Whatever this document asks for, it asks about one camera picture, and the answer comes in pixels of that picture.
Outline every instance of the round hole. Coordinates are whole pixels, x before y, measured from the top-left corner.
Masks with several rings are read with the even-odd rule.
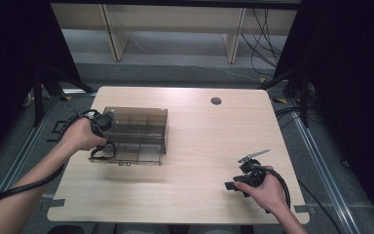
[[[215,105],[219,105],[219,104],[221,104],[221,99],[219,97],[213,97],[211,99],[211,103],[213,103]]]

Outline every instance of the gray floor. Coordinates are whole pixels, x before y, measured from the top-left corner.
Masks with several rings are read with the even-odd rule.
[[[260,78],[271,76],[260,75],[252,69],[251,50],[241,39],[238,56],[234,64],[228,64],[225,57],[223,39],[217,34],[195,33],[159,33],[135,32],[126,48],[123,60],[113,62],[105,32],[64,30],[68,46],[77,64],[82,80],[87,85],[98,88],[104,85],[115,86],[162,86],[162,87],[206,87],[227,89],[256,89]],[[254,44],[251,35],[246,35]],[[284,45],[285,37],[272,37],[278,48]],[[261,50],[271,61],[271,53]],[[261,58],[253,58],[257,70],[273,74],[274,68]],[[64,88],[74,88],[61,83]],[[283,98],[282,82],[269,90],[271,98]],[[30,170],[54,146],[48,139],[55,138],[52,130],[56,121],[66,120],[73,109],[84,110],[91,106],[94,96],[74,96],[72,100],[55,100],[55,107],[48,112],[48,120],[42,133],[36,140],[31,153],[24,163],[20,174]],[[49,106],[52,100],[46,100]],[[275,110],[289,107],[288,103],[273,103]],[[309,111],[310,128],[321,158],[331,172],[338,192],[353,216],[358,233],[374,233],[374,208],[363,192],[349,168],[341,165],[343,155],[332,141],[325,125],[320,122],[318,113]],[[21,152],[28,134],[33,131],[33,106],[26,106],[16,123],[6,135],[0,147],[0,184],[7,171]],[[335,209],[332,196],[324,185],[318,172],[312,152],[302,138],[298,121],[292,114],[279,119],[282,135],[286,143],[293,167],[298,178],[311,190],[320,203],[331,214],[343,233],[355,233],[346,228],[340,219],[340,212]],[[53,223],[46,219],[46,205],[56,192],[59,178],[54,181],[41,201],[33,218],[30,219],[23,233],[46,233]],[[302,188],[305,201],[310,208],[311,221],[306,224],[310,233],[337,233],[330,219],[319,207],[312,196]],[[93,223],[77,223],[86,233],[92,233]],[[255,233],[282,233],[278,225],[254,226]],[[101,223],[95,233],[112,233],[113,224]]]

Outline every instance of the black panel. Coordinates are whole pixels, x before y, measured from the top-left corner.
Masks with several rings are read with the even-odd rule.
[[[374,1],[339,1],[332,14],[310,81],[326,126],[374,205]]]
[[[0,140],[21,110],[41,62],[80,81],[50,3],[1,0]]]

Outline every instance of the wire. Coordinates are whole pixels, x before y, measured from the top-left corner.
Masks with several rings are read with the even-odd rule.
[[[95,153],[103,150],[107,145],[111,145],[112,146],[112,151],[113,151],[113,156],[95,156]],[[108,159],[113,159],[115,158],[115,155],[116,155],[116,152],[117,152],[117,147],[115,146],[115,143],[108,140],[107,143],[105,145],[103,145],[102,147],[96,147],[92,152],[91,152],[91,156],[90,156],[90,159],[98,159],[98,160],[108,160]]]
[[[285,109],[280,109],[280,110],[277,110],[275,112],[275,115],[278,116],[278,115],[286,114],[286,113],[292,112],[294,110],[300,110],[300,107],[287,107]]]
[[[143,51],[145,54],[148,54],[150,55],[150,53],[145,50],[141,45],[139,45],[138,42],[136,42],[131,36],[130,36],[130,39],[132,40],[132,42],[135,43],[135,45],[141,50]],[[208,69],[208,70],[215,70],[215,71],[221,71],[221,72],[224,72],[226,74],[229,74],[229,75],[232,75],[232,76],[236,76],[236,77],[242,77],[242,78],[246,78],[246,79],[250,79],[254,82],[257,82],[259,84],[261,84],[260,81],[258,81],[257,79],[255,78],[252,78],[252,77],[249,77],[249,76],[245,76],[245,75],[239,75],[239,74],[236,74],[236,73],[232,73],[230,71],[226,71],[226,70],[223,70],[223,69],[220,69],[220,68],[216,68],[216,67],[210,67],[210,66],[200,66],[200,65],[180,65],[180,64],[174,64],[174,63],[170,63],[170,62],[160,62],[156,59],[153,59],[153,58],[150,58],[151,60],[153,60],[154,62],[158,63],[158,64],[163,64],[163,65],[173,65],[173,66],[180,66],[180,67],[198,67],[198,68],[203,68],[203,69]]]
[[[292,118],[291,120],[289,120],[287,123],[285,123],[284,125],[280,126],[281,129],[283,129],[284,127],[286,127],[288,124],[290,124],[292,121],[294,121],[295,119],[297,118],[300,118],[300,115]]]
[[[245,39],[244,35],[242,34],[242,38],[244,39],[245,43],[248,45],[248,47],[250,47],[252,53],[251,53],[251,57],[253,58],[254,54],[256,54],[257,56],[259,56],[261,59],[263,59],[264,61],[266,61],[266,63],[268,63],[269,65],[271,65],[272,67],[276,67],[276,65],[268,60],[265,56],[263,56],[260,52],[258,52],[255,47],[257,46],[257,44],[253,47],[250,45],[250,43],[247,41],[247,39]]]
[[[251,165],[251,169],[256,169],[256,170],[259,170],[259,171],[263,171],[263,172],[267,172],[267,173],[270,173],[271,175],[273,175],[275,178],[278,179],[279,183],[281,184],[281,187],[283,188],[283,192],[284,192],[284,199],[285,199],[285,202],[287,204],[287,207],[290,209],[290,193],[289,193],[289,189],[287,187],[287,184],[286,182],[284,181],[283,177],[281,177],[281,175],[279,173],[277,173],[275,170],[271,170],[271,169],[267,169],[265,167],[262,167],[262,166],[259,166],[259,165],[255,165],[255,164],[252,164]]]
[[[269,24],[268,24],[268,14],[269,14],[269,9],[265,9],[265,10],[264,10],[264,22],[263,22],[263,26],[262,26],[262,24],[260,23],[260,20],[259,20],[259,18],[257,17],[256,12],[255,12],[254,9],[253,9],[253,14],[254,14],[254,17],[255,17],[255,19],[256,19],[256,21],[257,21],[257,24],[259,25],[259,28],[260,28],[260,35],[259,35],[259,39],[257,40],[257,43],[259,44],[260,38],[261,38],[261,36],[263,35],[263,37],[265,38],[266,42],[268,43],[270,49],[268,49],[268,48],[262,46],[261,44],[260,44],[260,46],[261,46],[263,49],[265,49],[265,50],[271,52],[273,58],[275,59],[275,61],[278,62],[278,61],[279,61],[278,56],[281,55],[281,50],[279,50],[278,48],[276,48],[275,46],[273,46],[272,41],[271,41],[271,39],[270,39]]]
[[[3,192],[0,192],[0,200],[2,200],[4,198],[7,198],[7,197],[10,197],[10,196],[13,196],[15,194],[24,192],[24,191],[28,191],[28,190],[31,190],[31,189],[34,189],[34,188],[37,188],[37,187],[41,187],[41,186],[43,186],[45,184],[50,183],[51,181],[53,181],[55,178],[57,178],[62,173],[63,167],[64,166],[62,165],[52,175],[50,175],[50,176],[48,176],[46,178],[43,178],[43,179],[41,179],[39,181],[28,183],[28,184],[23,185],[23,186],[11,188],[11,189],[5,190]]]
[[[342,234],[342,231],[339,228],[338,224],[336,223],[335,219],[333,219],[333,217],[330,215],[330,213],[327,211],[327,209],[321,204],[321,202],[318,200],[318,198],[308,189],[308,187],[299,178],[297,178],[297,181],[306,190],[306,192],[308,192],[309,195],[311,195],[311,197],[318,203],[318,205],[320,206],[320,208],[324,211],[324,213],[326,214],[326,216],[333,223],[333,226],[336,228],[336,231],[339,234]]]

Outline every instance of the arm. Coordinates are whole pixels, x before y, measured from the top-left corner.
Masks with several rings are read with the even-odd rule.
[[[286,234],[308,233],[287,207],[281,184],[273,175],[267,173],[262,185],[256,188],[242,182],[235,182],[235,186],[248,193],[261,208],[272,213]]]
[[[56,172],[78,150],[90,150],[105,143],[106,139],[93,134],[90,120],[79,119],[68,128],[54,149],[13,187],[46,178]],[[47,186],[41,186],[0,200],[0,234],[20,233],[46,188]]]

